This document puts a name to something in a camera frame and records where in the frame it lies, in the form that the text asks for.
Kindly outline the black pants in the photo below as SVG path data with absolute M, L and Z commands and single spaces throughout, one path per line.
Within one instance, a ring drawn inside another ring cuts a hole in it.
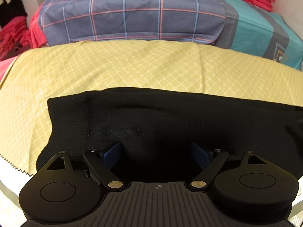
M 59 151 L 80 156 L 120 142 L 117 175 L 137 181 L 191 179 L 199 172 L 194 146 L 251 150 L 302 177 L 302 107 L 144 88 L 86 91 L 47 105 L 52 131 L 37 169 Z

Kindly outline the yellow patterned bed cover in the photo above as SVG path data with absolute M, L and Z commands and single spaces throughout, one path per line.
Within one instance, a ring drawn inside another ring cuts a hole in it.
M 23 172 L 51 133 L 47 100 L 142 87 L 302 105 L 302 72 L 275 61 L 196 43 L 79 42 L 28 50 L 1 81 L 1 156 Z

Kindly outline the teal and grey bedsheet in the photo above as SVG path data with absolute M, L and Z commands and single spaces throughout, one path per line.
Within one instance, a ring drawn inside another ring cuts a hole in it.
M 302 70 L 302 39 L 280 15 L 241 0 L 218 1 L 226 10 L 226 22 L 214 46 Z

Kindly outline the pink bed sheet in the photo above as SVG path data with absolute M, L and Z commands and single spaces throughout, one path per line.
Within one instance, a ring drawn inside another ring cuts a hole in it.
M 17 58 L 18 58 L 18 56 L 15 56 L 15 57 L 8 58 L 8 59 L 5 59 L 0 62 L 0 81 L 1 82 L 7 77 L 10 69 L 14 65 L 14 62 L 16 61 Z

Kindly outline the blue plaid folded quilt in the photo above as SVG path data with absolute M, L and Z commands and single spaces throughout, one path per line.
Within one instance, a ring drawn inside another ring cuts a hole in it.
M 51 46 L 83 40 L 211 44 L 225 22 L 218 0 L 45 0 L 38 18 Z

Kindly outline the red cloth pile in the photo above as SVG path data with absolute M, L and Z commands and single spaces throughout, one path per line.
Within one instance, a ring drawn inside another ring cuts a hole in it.
M 1 30 L 1 61 L 47 44 L 47 38 L 38 23 L 41 8 L 33 15 L 29 27 L 24 16 L 13 18 L 4 26 Z

